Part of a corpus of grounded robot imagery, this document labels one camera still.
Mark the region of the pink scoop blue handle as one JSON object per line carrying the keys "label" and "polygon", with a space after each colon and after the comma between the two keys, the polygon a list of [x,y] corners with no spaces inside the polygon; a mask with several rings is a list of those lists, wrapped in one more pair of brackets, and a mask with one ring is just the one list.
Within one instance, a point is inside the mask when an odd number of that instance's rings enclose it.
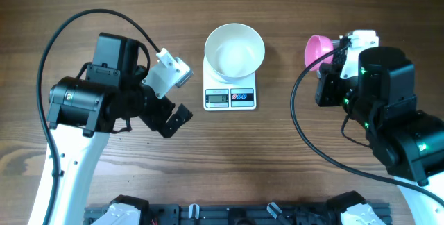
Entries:
{"label": "pink scoop blue handle", "polygon": [[334,49],[331,39],[322,35],[313,35],[305,47],[305,66],[308,67],[316,59]]}

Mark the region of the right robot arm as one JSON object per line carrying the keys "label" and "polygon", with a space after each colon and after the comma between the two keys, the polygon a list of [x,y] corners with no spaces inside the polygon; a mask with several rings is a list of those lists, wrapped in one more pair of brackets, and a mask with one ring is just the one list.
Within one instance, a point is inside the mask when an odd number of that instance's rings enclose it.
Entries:
{"label": "right robot arm", "polygon": [[366,131],[372,153],[395,180],[443,197],[443,120],[417,108],[415,67],[404,52],[373,47],[358,55],[356,76],[322,62],[316,103],[340,106]]}

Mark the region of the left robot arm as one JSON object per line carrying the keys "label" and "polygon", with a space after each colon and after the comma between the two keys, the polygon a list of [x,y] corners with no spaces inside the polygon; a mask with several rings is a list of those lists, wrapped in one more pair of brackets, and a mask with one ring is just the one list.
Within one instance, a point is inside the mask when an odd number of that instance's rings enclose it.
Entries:
{"label": "left robot arm", "polygon": [[49,93],[50,137],[44,171],[29,224],[79,224],[94,170],[115,122],[140,118],[152,131],[169,138],[192,113],[175,105],[166,94],[192,76],[189,65],[166,49],[157,53],[156,66],[139,66],[146,46],[134,39],[101,33],[86,75],[64,77]]}

